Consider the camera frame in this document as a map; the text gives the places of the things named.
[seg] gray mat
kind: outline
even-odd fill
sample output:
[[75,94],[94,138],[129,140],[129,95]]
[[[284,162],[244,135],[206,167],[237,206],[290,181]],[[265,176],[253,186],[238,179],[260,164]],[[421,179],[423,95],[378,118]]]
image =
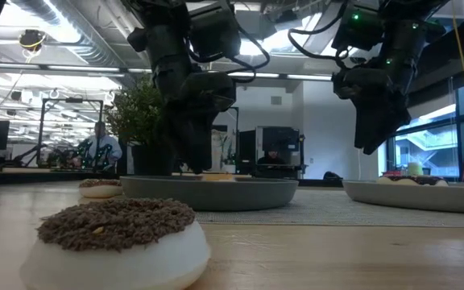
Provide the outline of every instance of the gray mat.
[[314,226],[464,227],[464,213],[397,209],[352,201],[343,191],[298,190],[289,205],[246,212],[198,212],[200,223]]

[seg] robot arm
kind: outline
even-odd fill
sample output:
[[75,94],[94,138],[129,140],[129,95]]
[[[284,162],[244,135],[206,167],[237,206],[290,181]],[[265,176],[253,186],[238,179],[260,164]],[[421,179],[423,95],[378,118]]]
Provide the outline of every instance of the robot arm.
[[[165,102],[168,138],[195,172],[210,168],[210,128],[217,114],[235,102],[238,80],[224,72],[202,72],[189,57],[198,62],[220,57],[236,60],[241,44],[238,30],[242,28],[234,19],[234,6],[228,0],[219,0],[188,12],[182,0],[122,1],[145,27],[136,29],[128,40],[136,51],[146,50],[149,55],[153,80]],[[422,48],[425,42],[445,33],[442,26],[426,20],[447,2],[385,0],[373,10],[345,0],[337,18],[326,27],[318,31],[290,30],[289,39],[300,52],[335,60],[341,68],[333,76],[333,89],[341,99],[350,99],[355,105],[354,145],[365,154],[375,151],[400,126],[409,124],[407,95]],[[340,20],[333,41],[336,56],[314,55],[291,37],[291,33],[320,33]],[[339,56],[348,47],[370,50],[380,43],[377,57],[353,68],[347,68],[344,57]]]

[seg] ductwork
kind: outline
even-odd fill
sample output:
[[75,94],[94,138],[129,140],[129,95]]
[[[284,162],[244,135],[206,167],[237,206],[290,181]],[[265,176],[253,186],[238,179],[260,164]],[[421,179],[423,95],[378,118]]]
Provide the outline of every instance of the ductwork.
[[[94,29],[92,24],[80,13],[69,0],[11,0],[13,4],[26,12],[41,18],[44,22],[59,26],[66,21],[81,36],[76,42],[80,47],[68,48],[91,66],[126,67],[110,45]],[[125,86],[132,86],[135,81],[130,75],[120,78]]]

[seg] green leaves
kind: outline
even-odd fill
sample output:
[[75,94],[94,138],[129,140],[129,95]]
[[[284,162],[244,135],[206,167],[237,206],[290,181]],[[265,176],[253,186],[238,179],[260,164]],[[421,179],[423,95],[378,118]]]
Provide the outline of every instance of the green leaves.
[[114,99],[115,110],[106,109],[112,134],[124,142],[148,144],[159,139],[162,97],[148,77],[131,89],[122,89]]

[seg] shallow grey dish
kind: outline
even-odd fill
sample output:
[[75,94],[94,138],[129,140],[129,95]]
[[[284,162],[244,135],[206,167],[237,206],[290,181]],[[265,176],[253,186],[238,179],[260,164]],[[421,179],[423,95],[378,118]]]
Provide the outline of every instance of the shallow grey dish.
[[343,181],[343,187],[352,201],[406,209],[464,213],[464,184],[419,186]]
[[199,176],[123,176],[121,183],[126,197],[172,198],[205,211],[280,207],[293,199],[298,187],[294,180],[203,181]]

